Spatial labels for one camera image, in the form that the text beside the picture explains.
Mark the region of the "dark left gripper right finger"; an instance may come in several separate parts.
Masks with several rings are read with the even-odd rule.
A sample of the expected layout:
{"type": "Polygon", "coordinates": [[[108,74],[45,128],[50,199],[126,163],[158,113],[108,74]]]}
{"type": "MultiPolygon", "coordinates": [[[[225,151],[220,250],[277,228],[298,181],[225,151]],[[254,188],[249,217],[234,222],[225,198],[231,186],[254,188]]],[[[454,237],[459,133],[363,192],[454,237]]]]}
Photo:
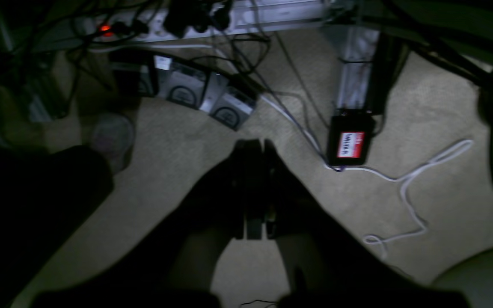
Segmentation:
{"type": "Polygon", "coordinates": [[[333,218],[264,140],[267,192],[290,293],[279,308],[467,308],[460,292],[423,287],[379,261],[333,218]]]}

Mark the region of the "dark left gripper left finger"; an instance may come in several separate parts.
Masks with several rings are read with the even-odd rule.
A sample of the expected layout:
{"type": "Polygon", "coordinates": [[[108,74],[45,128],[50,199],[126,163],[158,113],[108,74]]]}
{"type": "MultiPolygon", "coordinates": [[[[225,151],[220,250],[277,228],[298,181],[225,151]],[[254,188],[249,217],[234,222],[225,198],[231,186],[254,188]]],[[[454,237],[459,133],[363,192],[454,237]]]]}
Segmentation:
{"type": "Polygon", "coordinates": [[[84,283],[41,293],[33,307],[218,307],[211,285],[238,226],[235,176],[235,161],[229,155],[119,261],[84,283]]]}

